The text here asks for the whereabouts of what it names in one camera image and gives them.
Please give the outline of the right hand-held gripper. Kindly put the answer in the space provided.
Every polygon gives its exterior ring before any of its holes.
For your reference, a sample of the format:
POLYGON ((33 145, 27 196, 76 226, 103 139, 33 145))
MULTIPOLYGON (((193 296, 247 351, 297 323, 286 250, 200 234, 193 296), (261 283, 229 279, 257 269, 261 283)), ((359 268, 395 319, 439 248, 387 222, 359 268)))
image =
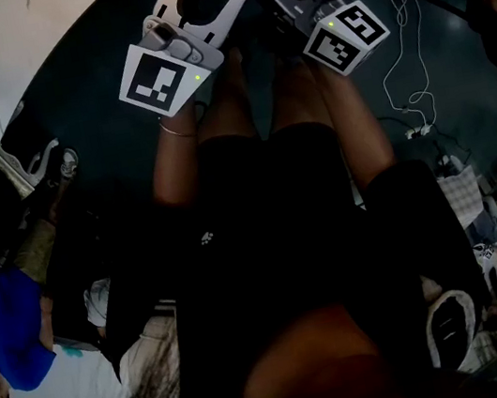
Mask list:
POLYGON ((348 76, 391 34, 361 0, 259 0, 307 38, 303 54, 348 76))

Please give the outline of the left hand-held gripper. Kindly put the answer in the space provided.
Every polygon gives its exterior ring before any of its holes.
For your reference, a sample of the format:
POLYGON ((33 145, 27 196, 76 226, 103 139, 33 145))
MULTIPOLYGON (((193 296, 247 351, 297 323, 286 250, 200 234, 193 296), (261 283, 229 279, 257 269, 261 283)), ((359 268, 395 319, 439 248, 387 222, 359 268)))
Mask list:
POLYGON ((158 16, 144 20, 143 38, 128 47, 119 99, 161 116, 177 114, 223 63, 220 47, 245 3, 158 0, 158 16), (169 23, 214 14, 204 24, 187 21, 181 28, 169 23))

